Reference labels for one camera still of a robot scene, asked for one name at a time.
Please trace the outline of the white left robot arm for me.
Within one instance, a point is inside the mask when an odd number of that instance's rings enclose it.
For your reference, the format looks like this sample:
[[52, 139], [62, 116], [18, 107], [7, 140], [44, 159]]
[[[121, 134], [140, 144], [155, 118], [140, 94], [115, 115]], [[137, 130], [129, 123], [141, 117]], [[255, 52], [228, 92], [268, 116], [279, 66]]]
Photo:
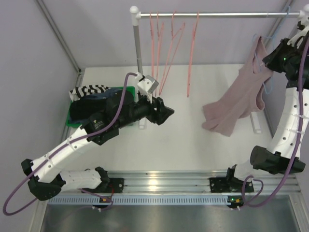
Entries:
[[67, 165], [86, 151], [103, 145], [119, 135], [119, 130], [146, 118], [161, 125], [174, 110], [163, 100], [143, 96], [134, 101], [130, 92], [116, 92], [106, 99], [103, 109], [92, 114], [69, 138], [38, 159], [26, 159], [21, 163], [25, 175], [29, 175], [29, 191], [40, 201], [49, 200], [61, 192], [82, 189], [90, 193], [106, 193], [112, 190], [112, 181], [102, 167], [84, 171], [65, 171]]

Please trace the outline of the blue wire hanger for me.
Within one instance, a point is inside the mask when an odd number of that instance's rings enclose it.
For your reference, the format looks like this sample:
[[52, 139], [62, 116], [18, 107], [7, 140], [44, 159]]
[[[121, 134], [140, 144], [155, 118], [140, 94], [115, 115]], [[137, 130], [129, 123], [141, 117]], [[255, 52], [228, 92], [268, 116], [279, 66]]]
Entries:
[[[272, 50], [275, 49], [277, 35], [282, 26], [284, 25], [286, 18], [290, 14], [290, 11], [291, 6], [289, 4], [286, 4], [282, 9], [282, 13], [285, 13], [285, 16], [283, 18], [276, 19], [274, 25], [272, 26], [270, 32], [268, 32], [267, 35], [261, 35], [266, 50], [269, 50], [270, 48]], [[274, 88], [274, 81], [272, 75], [263, 83], [262, 87], [265, 94], [269, 95], [272, 92]]]

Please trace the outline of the mauve tank top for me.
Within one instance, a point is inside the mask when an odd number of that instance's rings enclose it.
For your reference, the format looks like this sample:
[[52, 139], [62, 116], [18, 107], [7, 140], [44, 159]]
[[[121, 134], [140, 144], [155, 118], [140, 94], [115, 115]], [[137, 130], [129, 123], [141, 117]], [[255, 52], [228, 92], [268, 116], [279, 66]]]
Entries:
[[235, 81], [218, 101], [202, 107], [206, 120], [202, 128], [229, 137], [238, 119], [264, 110], [262, 85], [273, 75], [273, 71], [262, 62], [266, 56], [261, 36], [255, 36], [248, 58]]

